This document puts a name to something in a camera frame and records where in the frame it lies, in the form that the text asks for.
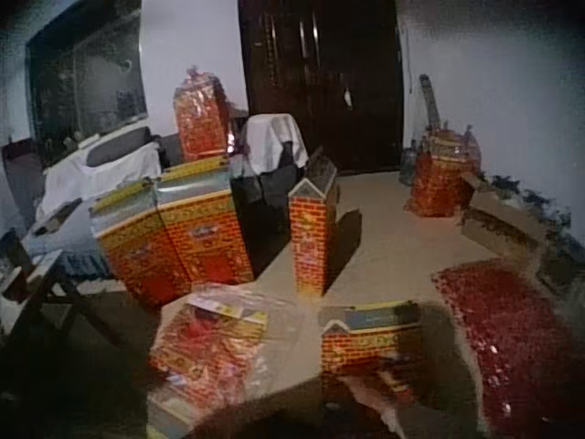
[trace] wooden chair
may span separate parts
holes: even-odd
[[[65,339],[69,334],[77,314],[83,315],[87,321],[110,343],[120,348],[122,342],[116,334],[95,312],[90,304],[81,296],[75,284],[63,273],[58,261],[62,251],[54,251],[31,260],[22,247],[16,233],[11,230],[0,240],[0,255],[4,255],[14,265],[18,273],[9,274],[0,283],[0,295],[24,296],[25,299],[17,306],[18,316],[12,328],[7,332],[3,351],[9,352],[26,336],[31,322],[42,319],[56,334]],[[57,295],[53,291],[59,285],[64,294]],[[25,292],[14,289],[26,288]],[[49,323],[41,312],[43,304],[63,304],[68,307],[61,318],[60,325]]]

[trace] open cardboard box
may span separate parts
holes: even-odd
[[[463,236],[516,262],[536,265],[547,226],[530,212],[506,204],[495,187],[476,175],[465,173],[463,179],[475,189],[463,216]]]

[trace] cardboard box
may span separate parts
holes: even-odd
[[[475,189],[463,216],[463,236],[519,261],[540,254],[547,240],[547,226],[529,212],[505,204],[495,187],[475,175],[466,173],[463,179]]]

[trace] dark brown door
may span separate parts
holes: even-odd
[[[399,164],[402,76],[389,0],[241,0],[252,113],[289,112],[344,171]]]

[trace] window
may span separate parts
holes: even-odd
[[[145,117],[137,0],[86,0],[28,44],[29,103],[45,166],[80,140]]]

